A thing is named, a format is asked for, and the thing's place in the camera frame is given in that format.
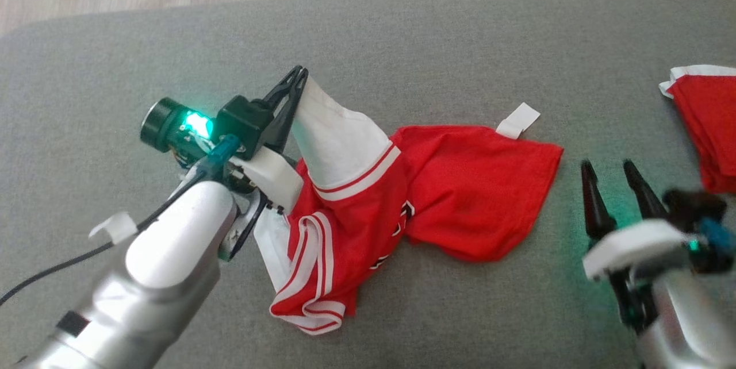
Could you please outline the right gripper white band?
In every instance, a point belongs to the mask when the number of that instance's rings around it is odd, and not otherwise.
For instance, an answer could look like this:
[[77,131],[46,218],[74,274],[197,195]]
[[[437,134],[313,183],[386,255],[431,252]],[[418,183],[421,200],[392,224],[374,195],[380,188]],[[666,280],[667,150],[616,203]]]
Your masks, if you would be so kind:
[[642,219],[649,220],[618,230],[600,194],[591,162],[583,160],[580,168],[585,230],[591,240],[600,240],[582,259],[587,280],[597,282],[616,272],[634,280],[655,278],[689,266],[689,253],[691,248],[699,248],[699,237],[678,230],[666,220],[650,219],[666,218],[668,212],[632,160],[623,161],[624,175]]

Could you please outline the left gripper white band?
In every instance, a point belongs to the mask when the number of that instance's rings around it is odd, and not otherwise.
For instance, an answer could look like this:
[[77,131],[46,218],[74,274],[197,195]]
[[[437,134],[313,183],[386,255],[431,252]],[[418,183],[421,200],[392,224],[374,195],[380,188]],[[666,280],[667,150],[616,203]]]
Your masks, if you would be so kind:
[[140,139],[173,155],[186,170],[184,188],[212,180],[290,212],[303,182],[283,151],[308,78],[305,67],[295,66],[265,98],[234,97],[215,117],[163,98],[145,115]]

